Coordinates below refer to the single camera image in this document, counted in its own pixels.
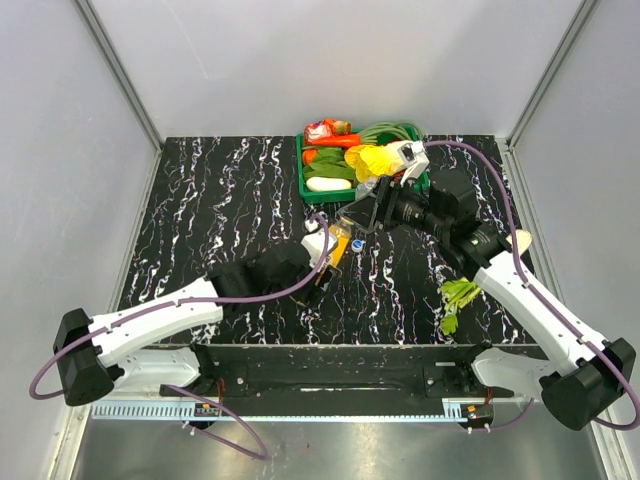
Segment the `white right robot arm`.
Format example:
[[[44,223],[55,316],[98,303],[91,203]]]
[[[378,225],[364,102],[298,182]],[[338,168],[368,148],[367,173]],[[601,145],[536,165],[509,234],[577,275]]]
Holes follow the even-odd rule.
[[[501,303],[545,354],[536,360],[482,348],[454,373],[462,393],[475,396],[493,387],[524,394],[579,431],[624,394],[636,351],[625,339],[609,341],[580,321],[524,268],[515,239],[480,221],[477,208],[466,176],[442,170],[425,194],[383,176],[338,216],[364,233],[405,225],[432,235],[450,267]]]

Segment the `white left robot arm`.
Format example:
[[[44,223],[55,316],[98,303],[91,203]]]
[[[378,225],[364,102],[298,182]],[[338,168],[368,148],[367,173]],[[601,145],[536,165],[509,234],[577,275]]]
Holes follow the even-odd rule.
[[[213,390],[217,372],[185,348],[176,354],[148,346],[200,325],[217,324],[243,307],[304,297],[337,247],[318,230],[224,263],[178,290],[125,310],[89,316],[65,313],[53,344],[61,394],[69,406],[101,400],[117,390],[155,390],[176,384],[193,394]]]

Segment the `blue white bottle cap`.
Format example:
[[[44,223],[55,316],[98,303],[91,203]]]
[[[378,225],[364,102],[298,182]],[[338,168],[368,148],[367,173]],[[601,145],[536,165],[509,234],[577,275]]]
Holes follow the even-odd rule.
[[[351,249],[354,253],[360,253],[364,250],[365,242],[360,239],[354,239],[351,243]]]

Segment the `yellow juice bottle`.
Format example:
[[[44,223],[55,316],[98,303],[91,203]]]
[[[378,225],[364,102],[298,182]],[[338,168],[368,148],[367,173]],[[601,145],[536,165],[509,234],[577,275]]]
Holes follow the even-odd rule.
[[[328,254],[327,262],[332,268],[337,268],[351,241],[351,225],[348,222],[339,220],[329,227],[329,234],[333,247]]]

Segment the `blue label clear bottle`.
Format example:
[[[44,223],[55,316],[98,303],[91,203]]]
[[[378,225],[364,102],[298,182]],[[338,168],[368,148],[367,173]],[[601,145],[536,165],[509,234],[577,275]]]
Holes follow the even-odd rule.
[[[359,200],[367,196],[378,184],[379,179],[370,177],[366,181],[359,183],[355,189],[355,199]]]

